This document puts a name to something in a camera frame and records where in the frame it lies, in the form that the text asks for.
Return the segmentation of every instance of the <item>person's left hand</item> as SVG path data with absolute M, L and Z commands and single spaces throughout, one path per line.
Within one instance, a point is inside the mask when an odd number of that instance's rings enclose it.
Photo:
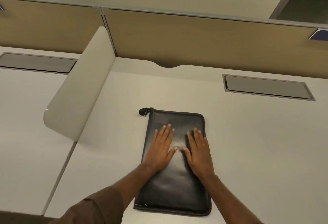
M 171 125 L 168 124 L 167 127 L 164 125 L 159 133 L 158 130 L 155 130 L 153 141 L 143 162 L 144 165 L 152 168 L 155 173 L 169 164 L 177 150 L 177 147 L 173 147 L 168 153 L 174 135 L 174 129 L 170 132 L 170 128 Z

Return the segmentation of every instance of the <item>desk surface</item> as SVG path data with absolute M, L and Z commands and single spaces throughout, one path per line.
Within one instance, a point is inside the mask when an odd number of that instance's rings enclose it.
M 0 47 L 2 52 L 78 54 Z M 0 211 L 41 215 L 73 145 L 43 113 L 66 75 L 0 69 Z
M 222 74 L 306 82 L 316 102 L 224 91 Z M 200 113 L 215 172 L 265 223 L 324 223 L 328 192 L 328 80 L 197 66 L 162 68 L 117 58 L 59 183 L 46 216 L 60 217 L 113 184 L 141 161 L 144 107 Z M 130 204 L 122 223 L 224 223 L 146 213 Z

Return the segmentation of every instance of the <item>forearm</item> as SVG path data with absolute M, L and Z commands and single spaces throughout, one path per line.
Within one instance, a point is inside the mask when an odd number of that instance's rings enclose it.
M 145 163 L 142 163 L 135 170 L 127 174 L 124 178 L 113 185 L 113 187 L 120 192 L 123 198 L 124 210 L 140 191 L 140 189 L 145 185 L 145 183 L 153 175 L 155 175 L 155 173 L 156 172 L 153 168 L 147 166 Z
M 202 180 L 227 224 L 262 223 L 237 197 L 235 197 L 217 176 Z

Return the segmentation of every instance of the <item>dark floor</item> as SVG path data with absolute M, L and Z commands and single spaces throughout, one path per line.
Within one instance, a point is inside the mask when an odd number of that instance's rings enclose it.
M 328 24 L 328 0 L 289 0 L 277 19 Z
M 1 224 L 47 224 L 53 218 L 0 211 Z

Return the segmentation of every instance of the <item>black leather portfolio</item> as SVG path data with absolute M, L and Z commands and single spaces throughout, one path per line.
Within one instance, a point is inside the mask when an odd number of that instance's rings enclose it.
M 140 115 L 149 113 L 146 139 L 142 154 L 144 161 L 156 129 L 171 124 L 175 129 L 171 147 L 177 146 L 169 165 L 153 176 L 140 190 L 134 201 L 134 209 L 182 214 L 191 216 L 206 216 L 211 212 L 211 197 L 202 183 L 194 175 L 182 151 L 185 146 L 190 149 L 187 132 L 193 133 L 194 127 L 205 135 L 205 122 L 201 114 L 181 113 L 141 109 Z

